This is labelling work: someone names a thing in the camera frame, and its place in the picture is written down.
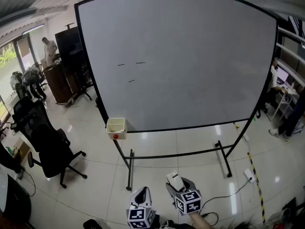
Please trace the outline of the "white plastic marker tray box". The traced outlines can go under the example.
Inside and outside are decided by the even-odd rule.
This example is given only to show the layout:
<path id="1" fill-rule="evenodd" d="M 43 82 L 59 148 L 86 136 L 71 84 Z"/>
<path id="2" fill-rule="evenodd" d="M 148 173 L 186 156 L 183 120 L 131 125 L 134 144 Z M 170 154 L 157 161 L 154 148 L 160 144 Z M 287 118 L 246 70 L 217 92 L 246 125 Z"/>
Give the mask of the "white plastic marker tray box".
<path id="1" fill-rule="evenodd" d="M 106 132 L 112 140 L 124 140 L 127 136 L 127 124 L 125 118 L 109 118 L 106 124 Z"/>

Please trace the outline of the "white whiteboard eraser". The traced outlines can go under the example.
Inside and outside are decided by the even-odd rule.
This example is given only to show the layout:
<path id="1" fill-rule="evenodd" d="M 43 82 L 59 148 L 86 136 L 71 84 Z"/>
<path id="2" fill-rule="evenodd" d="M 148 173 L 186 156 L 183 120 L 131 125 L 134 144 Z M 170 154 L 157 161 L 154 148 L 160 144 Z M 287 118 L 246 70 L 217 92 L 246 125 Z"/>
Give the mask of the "white whiteboard eraser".
<path id="1" fill-rule="evenodd" d="M 186 190 L 183 180 L 177 171 L 173 171 L 173 172 L 167 174 L 166 177 L 167 177 L 169 184 L 176 191 L 182 192 L 182 191 Z"/>

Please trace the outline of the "white desk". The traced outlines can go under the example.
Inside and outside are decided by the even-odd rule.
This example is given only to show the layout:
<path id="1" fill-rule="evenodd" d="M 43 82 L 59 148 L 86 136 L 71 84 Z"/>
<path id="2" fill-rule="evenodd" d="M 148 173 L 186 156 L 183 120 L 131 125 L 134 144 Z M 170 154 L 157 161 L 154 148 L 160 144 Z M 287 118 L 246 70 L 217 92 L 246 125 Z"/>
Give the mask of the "white desk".
<path id="1" fill-rule="evenodd" d="M 283 118 L 287 118 L 293 110 L 291 106 L 292 102 L 296 104 L 297 99 L 299 97 L 296 90 L 290 88 L 286 84 L 278 85 L 278 88 L 281 88 L 283 90 L 280 93 L 278 93 L 276 96 L 277 107 L 274 113 L 269 118 L 271 122 L 273 121 L 274 117 L 277 114 L 281 114 L 279 120 L 282 120 Z"/>

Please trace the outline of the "ceiling tube light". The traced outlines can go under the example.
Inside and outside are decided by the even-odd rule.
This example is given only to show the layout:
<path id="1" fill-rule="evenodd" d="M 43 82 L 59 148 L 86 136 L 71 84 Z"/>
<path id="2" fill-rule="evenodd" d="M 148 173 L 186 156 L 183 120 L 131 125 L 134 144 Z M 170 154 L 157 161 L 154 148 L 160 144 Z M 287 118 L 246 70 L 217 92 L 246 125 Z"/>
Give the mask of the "ceiling tube light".
<path id="1" fill-rule="evenodd" d="M 30 29 L 28 29 L 28 30 L 25 30 L 25 31 L 22 33 L 22 35 L 28 34 L 29 32 L 31 32 L 31 31 L 33 31 L 33 30 L 36 30 L 36 29 L 38 29 L 38 28 L 40 28 L 40 27 L 43 27 L 44 25 L 45 25 L 45 24 L 43 23 L 43 24 L 37 25 L 37 26 L 35 26 L 35 27 L 32 27 L 32 28 L 30 28 Z"/>

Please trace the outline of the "computer monitor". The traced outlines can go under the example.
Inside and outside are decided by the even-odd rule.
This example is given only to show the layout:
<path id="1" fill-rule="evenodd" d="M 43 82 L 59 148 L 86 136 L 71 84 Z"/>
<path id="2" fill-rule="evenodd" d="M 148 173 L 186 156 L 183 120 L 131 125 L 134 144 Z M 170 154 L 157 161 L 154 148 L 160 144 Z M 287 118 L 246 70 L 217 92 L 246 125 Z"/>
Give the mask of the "computer monitor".
<path id="1" fill-rule="evenodd" d="M 277 68 L 277 84 L 284 84 L 288 78 L 289 74 L 283 70 L 281 67 Z"/>

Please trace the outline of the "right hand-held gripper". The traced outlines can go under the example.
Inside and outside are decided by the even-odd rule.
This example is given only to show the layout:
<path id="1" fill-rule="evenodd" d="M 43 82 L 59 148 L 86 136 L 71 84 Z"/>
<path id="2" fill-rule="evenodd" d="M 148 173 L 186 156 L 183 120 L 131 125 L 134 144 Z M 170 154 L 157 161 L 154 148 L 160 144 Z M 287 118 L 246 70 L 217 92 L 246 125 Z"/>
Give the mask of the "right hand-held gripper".
<path id="1" fill-rule="evenodd" d="M 170 196 L 174 197 L 175 207 L 182 215 L 199 212 L 202 208 L 202 196 L 199 190 L 197 190 L 195 183 L 182 178 L 185 191 L 182 194 L 178 194 L 178 191 L 170 184 L 166 183 L 166 189 Z"/>

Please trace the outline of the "white whiteboard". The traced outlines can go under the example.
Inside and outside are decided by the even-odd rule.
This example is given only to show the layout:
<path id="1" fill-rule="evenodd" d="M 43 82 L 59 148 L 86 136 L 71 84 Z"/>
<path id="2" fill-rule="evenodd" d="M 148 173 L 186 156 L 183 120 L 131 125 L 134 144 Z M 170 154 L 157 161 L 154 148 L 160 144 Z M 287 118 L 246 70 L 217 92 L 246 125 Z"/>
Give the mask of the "white whiteboard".
<path id="1" fill-rule="evenodd" d="M 105 122 L 128 133 L 251 123 L 277 18 L 243 0 L 83 0 L 75 16 Z"/>

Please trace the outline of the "brown wooden podium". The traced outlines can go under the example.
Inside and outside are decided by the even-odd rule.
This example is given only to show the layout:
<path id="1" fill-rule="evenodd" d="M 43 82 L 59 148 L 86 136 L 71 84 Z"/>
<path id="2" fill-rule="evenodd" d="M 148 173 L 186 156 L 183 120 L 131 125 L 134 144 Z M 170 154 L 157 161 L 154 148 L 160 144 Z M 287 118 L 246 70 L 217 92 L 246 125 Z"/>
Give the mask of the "brown wooden podium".
<path id="1" fill-rule="evenodd" d="M 58 105 L 74 104 L 80 86 L 74 72 L 69 71 L 62 62 L 53 63 L 42 70 Z"/>

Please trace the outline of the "yellow black hazard tape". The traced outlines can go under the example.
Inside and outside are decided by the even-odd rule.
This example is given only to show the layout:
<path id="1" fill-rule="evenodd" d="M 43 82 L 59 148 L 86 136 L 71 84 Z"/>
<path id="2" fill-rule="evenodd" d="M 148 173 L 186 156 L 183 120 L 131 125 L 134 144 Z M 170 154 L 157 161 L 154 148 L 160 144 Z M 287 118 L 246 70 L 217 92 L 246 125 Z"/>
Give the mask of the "yellow black hazard tape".
<path id="1" fill-rule="evenodd" d="M 266 219 L 265 219 L 264 200 L 263 200 L 262 191 L 261 191 L 261 188 L 260 188 L 260 185 L 259 185 L 259 179 L 258 179 L 257 172 L 256 172 L 256 169 L 255 169 L 253 161 L 252 161 L 251 153 L 248 152 L 247 154 L 248 154 L 248 158 L 249 158 L 249 161 L 251 163 L 251 168 L 252 168 L 252 171 L 253 171 L 253 174 L 254 174 L 254 177 L 255 177 L 255 183 L 257 185 L 259 198 L 260 198 L 260 204 L 261 204 L 262 219 L 263 219 L 263 223 L 265 224 Z"/>

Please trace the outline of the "black padded office chair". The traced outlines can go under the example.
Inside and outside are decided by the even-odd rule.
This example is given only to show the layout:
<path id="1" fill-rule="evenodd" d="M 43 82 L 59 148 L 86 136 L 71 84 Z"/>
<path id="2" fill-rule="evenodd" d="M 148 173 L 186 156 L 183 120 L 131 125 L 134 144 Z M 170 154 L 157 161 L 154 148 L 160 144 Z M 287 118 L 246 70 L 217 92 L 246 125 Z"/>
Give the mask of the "black padded office chair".
<path id="1" fill-rule="evenodd" d="M 28 154 L 29 166 L 38 165 L 42 168 L 46 178 L 52 178 L 60 175 L 60 185 L 63 188 L 67 186 L 63 183 L 65 171 L 67 168 L 77 173 L 84 179 L 86 174 L 73 168 L 70 163 L 78 156 L 86 156 L 86 153 L 79 151 L 76 154 L 70 149 L 70 142 L 62 129 L 52 129 L 46 124 L 39 125 L 31 134 L 34 144 L 38 145 L 39 161 Z"/>

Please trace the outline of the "black mesh office chair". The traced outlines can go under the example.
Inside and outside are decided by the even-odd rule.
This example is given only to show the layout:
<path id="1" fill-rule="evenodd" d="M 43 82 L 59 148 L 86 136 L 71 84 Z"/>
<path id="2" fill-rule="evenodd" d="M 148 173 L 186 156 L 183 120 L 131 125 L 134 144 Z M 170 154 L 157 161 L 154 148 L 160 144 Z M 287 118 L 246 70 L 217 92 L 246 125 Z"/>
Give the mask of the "black mesh office chair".
<path id="1" fill-rule="evenodd" d="M 20 99 L 13 108 L 13 120 L 18 131 L 27 138 L 36 152 L 40 152 L 50 127 L 44 102 L 32 101 L 28 96 Z"/>

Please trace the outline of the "grey metal shelf rack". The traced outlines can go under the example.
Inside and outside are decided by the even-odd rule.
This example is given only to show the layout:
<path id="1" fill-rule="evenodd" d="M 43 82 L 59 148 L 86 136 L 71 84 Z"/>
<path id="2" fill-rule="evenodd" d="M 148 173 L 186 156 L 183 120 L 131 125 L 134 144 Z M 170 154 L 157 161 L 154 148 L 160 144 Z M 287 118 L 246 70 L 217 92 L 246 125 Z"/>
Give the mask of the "grey metal shelf rack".
<path id="1" fill-rule="evenodd" d="M 305 87 L 305 39 L 278 26 L 276 56 L 288 82 Z"/>

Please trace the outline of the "person's right forearm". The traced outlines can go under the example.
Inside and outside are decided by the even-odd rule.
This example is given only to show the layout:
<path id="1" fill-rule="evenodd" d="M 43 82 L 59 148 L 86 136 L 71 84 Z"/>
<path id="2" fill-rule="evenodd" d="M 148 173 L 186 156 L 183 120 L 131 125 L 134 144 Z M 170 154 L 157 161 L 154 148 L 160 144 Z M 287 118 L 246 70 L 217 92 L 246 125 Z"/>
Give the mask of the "person's right forearm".
<path id="1" fill-rule="evenodd" d="M 189 216 L 193 221 L 193 227 L 196 229 L 215 229 L 198 212 L 190 213 Z"/>

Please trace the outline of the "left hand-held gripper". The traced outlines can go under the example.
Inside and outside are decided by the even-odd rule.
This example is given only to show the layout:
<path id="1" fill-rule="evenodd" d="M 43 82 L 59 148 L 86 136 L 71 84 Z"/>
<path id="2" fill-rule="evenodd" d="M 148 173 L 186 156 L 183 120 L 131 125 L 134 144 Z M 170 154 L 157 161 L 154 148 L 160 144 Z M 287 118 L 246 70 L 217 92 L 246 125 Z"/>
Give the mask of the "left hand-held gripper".
<path id="1" fill-rule="evenodd" d="M 149 229 L 156 216 L 152 206 L 150 189 L 142 187 L 136 190 L 130 198 L 127 210 L 127 222 L 132 229 Z"/>

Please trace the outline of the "brown cardboard box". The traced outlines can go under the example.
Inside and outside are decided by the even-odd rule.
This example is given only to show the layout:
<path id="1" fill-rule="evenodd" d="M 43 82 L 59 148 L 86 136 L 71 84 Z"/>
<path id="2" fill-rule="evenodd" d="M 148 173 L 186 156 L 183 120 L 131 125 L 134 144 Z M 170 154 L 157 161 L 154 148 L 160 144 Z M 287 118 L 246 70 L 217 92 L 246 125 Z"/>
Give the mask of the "brown cardboard box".
<path id="1" fill-rule="evenodd" d="M 14 160 L 18 164 L 21 164 L 29 150 L 30 150 L 30 147 L 28 146 L 28 144 L 22 138 L 18 138 L 18 140 L 16 141 L 16 143 L 13 146 Z"/>

